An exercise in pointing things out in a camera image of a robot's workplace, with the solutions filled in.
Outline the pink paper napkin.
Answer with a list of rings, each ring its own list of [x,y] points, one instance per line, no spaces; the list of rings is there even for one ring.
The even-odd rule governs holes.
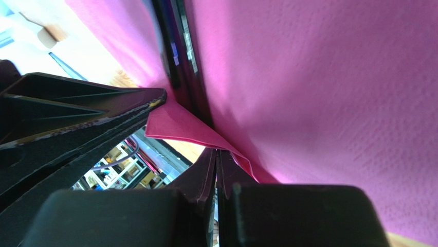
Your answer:
[[[187,1],[214,127],[175,102],[141,1],[68,1],[141,87],[146,136],[231,151],[261,183],[349,184],[437,246],[437,1]]]

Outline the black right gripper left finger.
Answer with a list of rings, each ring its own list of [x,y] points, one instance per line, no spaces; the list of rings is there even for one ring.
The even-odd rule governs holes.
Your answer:
[[[216,150],[161,189],[60,190],[23,246],[211,246]]]

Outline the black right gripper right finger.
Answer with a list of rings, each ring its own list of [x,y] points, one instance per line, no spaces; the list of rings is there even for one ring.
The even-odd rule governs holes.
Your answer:
[[[389,246],[360,188],[260,184],[223,150],[216,167],[220,246]]]

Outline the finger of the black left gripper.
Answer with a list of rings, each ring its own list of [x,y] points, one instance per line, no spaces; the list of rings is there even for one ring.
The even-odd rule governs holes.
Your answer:
[[[1,147],[1,211],[72,161],[86,158],[85,167],[90,168],[96,162],[95,153],[108,152],[144,125],[160,105],[152,102],[115,117]]]
[[[166,99],[161,88],[114,87],[26,74],[1,91],[1,145],[23,145],[149,112]]]

